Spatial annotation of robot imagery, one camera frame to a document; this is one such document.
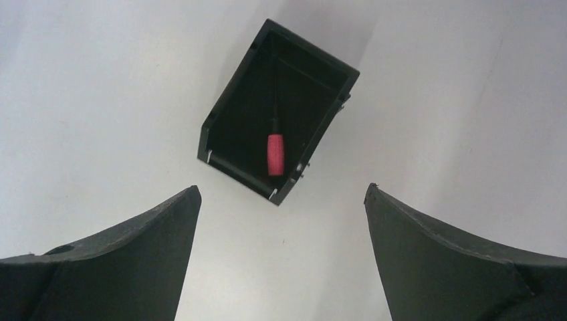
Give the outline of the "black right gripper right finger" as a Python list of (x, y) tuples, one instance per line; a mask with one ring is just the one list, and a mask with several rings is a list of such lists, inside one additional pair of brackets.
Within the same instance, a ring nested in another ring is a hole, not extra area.
[(517, 249), (368, 186), (364, 206), (393, 320), (565, 320), (566, 259)]

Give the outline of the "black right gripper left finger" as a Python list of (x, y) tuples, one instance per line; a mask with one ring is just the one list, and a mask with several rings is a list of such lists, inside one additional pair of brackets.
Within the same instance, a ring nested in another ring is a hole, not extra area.
[(1, 260), (2, 320), (174, 320), (201, 208), (196, 186), (43, 255)]

